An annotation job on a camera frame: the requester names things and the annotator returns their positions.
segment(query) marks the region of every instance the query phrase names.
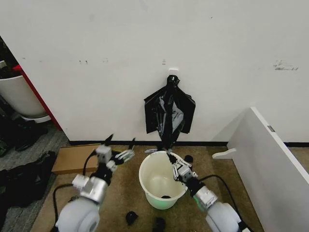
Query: black plastic bag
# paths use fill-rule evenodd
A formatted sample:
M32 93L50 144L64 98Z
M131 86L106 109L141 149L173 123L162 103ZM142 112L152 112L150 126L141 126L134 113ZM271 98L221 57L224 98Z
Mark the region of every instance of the black plastic bag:
M180 132L190 132L196 106L178 83L178 77L170 75L165 87L144 99L147 133L158 131L165 149L172 148Z

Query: carpet floor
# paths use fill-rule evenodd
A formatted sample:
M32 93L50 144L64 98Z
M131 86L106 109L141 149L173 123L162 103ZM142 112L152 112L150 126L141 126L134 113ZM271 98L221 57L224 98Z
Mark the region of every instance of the carpet floor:
M125 146L113 147L116 150L124 150L126 148ZM153 147L135 146L136 155L134 159L120 166L113 175L112 183L107 190L103 207L100 210L101 223L97 231L152 231L155 218L161 217L166 220L165 231L167 232L210 232L211 230L205 221L205 215L198 209L189 192L186 192L168 210L157 210L147 203L138 175L140 164L145 158L144 150L149 148ZM177 146L174 147L173 152L182 158L188 154L193 156L193 168L200 178L210 174L221 176L230 187L244 221L255 232L262 232L262 226L233 161L213 160L211 158L212 154L225 150L226 147ZM301 162L306 163L305 166L308 168L309 148L291 148L291 150ZM75 174L57 176L31 231L50 231L55 222L52 190L60 184L70 183L75 176ZM206 180L205 184L219 197L219 200L232 205L228 192L220 180L211 178ZM72 196L77 194L77 191L71 187L60 189L57 194L59 210L62 209ZM126 213L129 211L135 211L139 215L136 222L131 226L127 226L125 220Z

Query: white bin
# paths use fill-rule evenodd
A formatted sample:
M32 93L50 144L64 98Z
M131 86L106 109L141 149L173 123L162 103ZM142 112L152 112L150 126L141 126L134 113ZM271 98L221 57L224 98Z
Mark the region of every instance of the white bin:
M172 165L165 151L154 152L144 159L140 165L139 178L147 201L156 209L171 208L187 191L186 186L174 180Z
M0 79L0 95L22 116L34 119L47 115L23 76Z

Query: cardboard box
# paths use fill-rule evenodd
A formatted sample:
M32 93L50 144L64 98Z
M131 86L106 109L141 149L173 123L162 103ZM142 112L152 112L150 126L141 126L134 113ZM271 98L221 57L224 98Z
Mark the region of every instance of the cardboard box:
M84 163L90 153L100 144L78 145L63 147L59 150L52 172L55 174L82 173ZM97 169L98 159L93 156L89 159L86 172Z

